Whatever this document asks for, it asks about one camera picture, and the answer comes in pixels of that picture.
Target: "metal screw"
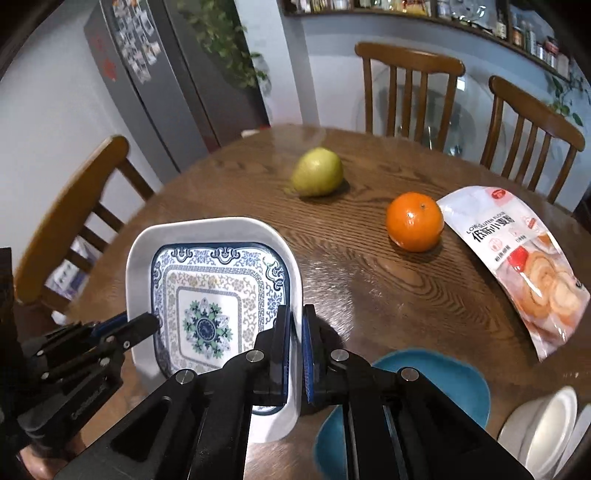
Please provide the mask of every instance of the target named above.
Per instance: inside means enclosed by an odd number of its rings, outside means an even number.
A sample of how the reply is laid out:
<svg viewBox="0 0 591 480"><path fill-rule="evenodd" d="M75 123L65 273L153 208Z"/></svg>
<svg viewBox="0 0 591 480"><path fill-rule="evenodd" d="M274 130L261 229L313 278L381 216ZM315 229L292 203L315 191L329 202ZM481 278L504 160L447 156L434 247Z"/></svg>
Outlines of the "metal screw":
<svg viewBox="0 0 591 480"><path fill-rule="evenodd" d="M400 376L407 382L414 382L418 378L418 372L414 368L406 367L400 372Z"/></svg>
<svg viewBox="0 0 591 480"><path fill-rule="evenodd" d="M177 372L174 378L178 383L184 385L185 383L192 382L193 378L195 378L195 374L193 373L193 370L181 370L180 372Z"/></svg>
<svg viewBox="0 0 591 480"><path fill-rule="evenodd" d="M260 362L265 358L265 354L260 350L251 350L246 354L246 359L251 363Z"/></svg>
<svg viewBox="0 0 591 480"><path fill-rule="evenodd" d="M335 362L344 362L349 358L349 352L347 350L343 350L342 348L337 348L330 353L330 357Z"/></svg>

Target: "wooden chair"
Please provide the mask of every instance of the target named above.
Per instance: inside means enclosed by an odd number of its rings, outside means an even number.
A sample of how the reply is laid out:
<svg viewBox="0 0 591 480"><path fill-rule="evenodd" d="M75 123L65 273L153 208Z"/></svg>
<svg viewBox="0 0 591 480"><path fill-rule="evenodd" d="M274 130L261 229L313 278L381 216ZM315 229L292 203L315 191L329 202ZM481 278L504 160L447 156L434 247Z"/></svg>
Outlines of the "wooden chair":
<svg viewBox="0 0 591 480"><path fill-rule="evenodd" d="M115 169L125 176L144 200L154 194L127 160L128 151L125 137L116 135L107 138L62 190L37 228L17 268L15 296L21 303L40 301L52 310L66 311L69 300L46 287L45 283L64 260L90 273L92 264L74 252L71 245L79 236L100 252L107 247L101 237L85 226L92 212L115 232L123 227L121 220L100 202L103 189Z"/></svg>
<svg viewBox="0 0 591 480"><path fill-rule="evenodd" d="M540 128L545 132L540 156L538 157L534 173L527 186L528 190L534 192L535 188L538 186L546 162L546 156L548 156L548 149L550 148L550 140L552 137L559 138L570 144L569 152L566 155L566 159L547 198L550 203L554 203L556 197L560 193L562 185L564 185L564 182L566 181L566 177L569 176L570 169L573 166L574 156L577 154L577 151L582 152L585 148L585 139L583 138L583 135L562 115L554 113L547 105L504 78L492 76L489 79L488 85L491 92L495 95L495 100L492 105L491 125L488 130L488 137L486 138L486 144L484 151L482 152L480 164L488 169L491 167L493 157L495 156L496 144L499 140L501 121L503 120L503 105L507 102L515 113L517 113L518 119L515 126L515 134L513 135L513 142L511 142L511 147L509 149L509 155L507 156L501 173L502 177L508 178L511 174L511 170L515 163L515 156L519 149L519 143L521 142L523 124L526 119L531 122L531 129L525 153L515 177L517 183L523 184L525 174L530 166L531 154L534 151L535 138L538 129Z"/></svg>
<svg viewBox="0 0 591 480"><path fill-rule="evenodd" d="M457 78L466 73L464 64L451 57L435 55L426 51L409 50L407 48L384 45L381 43L361 42L355 45L355 53L363 59L363 82L365 84L365 131L374 133L374 94L372 91L371 60L378 60L390 67L390 91L388 95L388 120L386 135L394 135L396 122L397 73L398 68L406 70L404 82L404 98L402 101L402 136L409 136L411 103L413 99L413 71L421 72L419 87L417 124L414 140L420 142L425 126L427 110L427 82L430 73L447 73L447 91L443 106L443 115L437 137L436 148L443 151L450 118L452 117L453 101L456 96Z"/></svg>

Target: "round wooden table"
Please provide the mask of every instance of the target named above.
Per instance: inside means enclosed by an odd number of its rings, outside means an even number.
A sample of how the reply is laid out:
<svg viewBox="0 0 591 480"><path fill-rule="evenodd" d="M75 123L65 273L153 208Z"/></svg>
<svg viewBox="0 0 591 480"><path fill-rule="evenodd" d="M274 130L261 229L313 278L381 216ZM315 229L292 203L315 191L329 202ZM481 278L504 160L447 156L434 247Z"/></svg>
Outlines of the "round wooden table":
<svg viewBox="0 0 591 480"><path fill-rule="evenodd" d="M342 158L349 187L300 200L284 193L299 157L322 145ZM538 362L530 336L493 275L448 227L431 252L409 254L389 240L385 209L397 195L435 199L468 185L503 187L550 228L581 281L591 287L591 236L542 197L483 167L398 138L297 126L277 127L226 147L166 185L97 262L70 317L105 320L125 310L125 263L134 239L159 223L249 216L273 226L300 266L304 302L369 362L408 347L437 350L474 365L491 389L487 431L496 437L519 404L568 384L591 400L591 319L568 344ZM124 386L85 427L94 441L144 394L131 356ZM302 416L283 440L251 445L245 478L319 478L314 438L330 413Z"/></svg>

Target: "teal plate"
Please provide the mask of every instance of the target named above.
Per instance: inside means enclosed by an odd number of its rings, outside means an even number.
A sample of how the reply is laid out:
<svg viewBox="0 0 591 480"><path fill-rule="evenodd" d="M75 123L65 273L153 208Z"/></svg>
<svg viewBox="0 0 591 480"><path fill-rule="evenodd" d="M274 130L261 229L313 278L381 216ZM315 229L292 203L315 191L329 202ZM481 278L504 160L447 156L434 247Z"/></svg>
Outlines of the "teal plate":
<svg viewBox="0 0 591 480"><path fill-rule="evenodd" d="M424 349L389 353L374 367L397 372L414 367L451 398L482 428L491 412L491 392L482 374L471 365ZM323 423L314 444L314 461L328 480L345 480L346 454L342 407L337 407Z"/></svg>

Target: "wall shelf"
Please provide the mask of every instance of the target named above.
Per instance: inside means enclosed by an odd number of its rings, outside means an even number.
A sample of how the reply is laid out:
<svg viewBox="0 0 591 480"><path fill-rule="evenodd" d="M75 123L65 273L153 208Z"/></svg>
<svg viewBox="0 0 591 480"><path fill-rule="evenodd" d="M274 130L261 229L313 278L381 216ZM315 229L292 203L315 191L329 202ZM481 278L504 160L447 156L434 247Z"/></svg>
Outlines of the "wall shelf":
<svg viewBox="0 0 591 480"><path fill-rule="evenodd" d="M426 15L406 14L406 13L402 13L402 12L397 12L397 11L392 11L392 10L383 10L383 9L379 9L379 8L352 8L350 10L327 9L327 10L321 10L319 12L311 12L311 13L285 11L285 16L287 16L287 17L317 17L319 15L389 15L389 16L395 16L395 17L404 17L404 18L408 18L410 20L419 20L419 21L424 21L424 22L430 22L430 23L434 23L434 24L438 24L438 25L443 25L443 26L449 27L449 28L455 28L456 30L462 30L464 32L470 33L472 35L476 35L480 38L485 38L486 40L489 40L493 43L497 43L500 46L508 48L509 50L512 50L512 51L518 53L519 55L525 57L527 60L535 63L537 66L541 67L542 69L550 72L552 75L555 75L559 79L564 80L565 82L568 82L568 79L566 77L564 77L560 73L558 73L558 71L556 69L552 68L546 62L544 62L544 60L541 60L538 57L526 52L522 48L519 48L519 47L513 45L508 40L501 40L500 38L495 37L492 34L488 34L487 32L485 32L479 28L474 28L474 27L470 27L468 25L463 25L460 22L455 21L455 20L446 20L444 18L428 17ZM507 35L508 38L512 37L511 27L508 28L507 34L508 34Z"/></svg>

